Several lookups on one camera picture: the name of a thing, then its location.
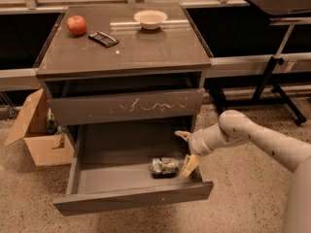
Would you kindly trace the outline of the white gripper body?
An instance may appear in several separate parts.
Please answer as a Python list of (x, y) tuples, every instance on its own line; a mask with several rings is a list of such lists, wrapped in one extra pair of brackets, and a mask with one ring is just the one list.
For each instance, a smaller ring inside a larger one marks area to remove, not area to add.
[(193, 132), (189, 137), (189, 148), (192, 154), (199, 156), (206, 156), (212, 153), (212, 150), (208, 147), (204, 139), (202, 130)]

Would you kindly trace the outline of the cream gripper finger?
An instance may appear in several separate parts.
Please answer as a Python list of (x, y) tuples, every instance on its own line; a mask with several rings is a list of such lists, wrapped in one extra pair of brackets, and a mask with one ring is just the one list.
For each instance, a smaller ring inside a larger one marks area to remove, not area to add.
[(178, 137), (181, 137), (182, 139), (184, 139), (186, 142), (190, 139), (191, 133), (188, 131), (181, 131), (181, 130), (177, 130), (175, 132), (175, 134)]
[(184, 160), (183, 168), (180, 171), (179, 176), (181, 178), (188, 177), (196, 167), (199, 166), (200, 156), (197, 154), (187, 154)]

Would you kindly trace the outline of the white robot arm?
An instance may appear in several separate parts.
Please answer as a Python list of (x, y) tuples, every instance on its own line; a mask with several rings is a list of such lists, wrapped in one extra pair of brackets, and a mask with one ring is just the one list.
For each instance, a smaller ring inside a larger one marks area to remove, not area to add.
[(311, 145), (260, 126), (244, 114), (227, 110), (210, 127), (178, 131), (189, 145), (180, 176), (189, 176), (202, 157), (219, 148), (251, 143), (293, 173), (282, 233), (311, 233)]

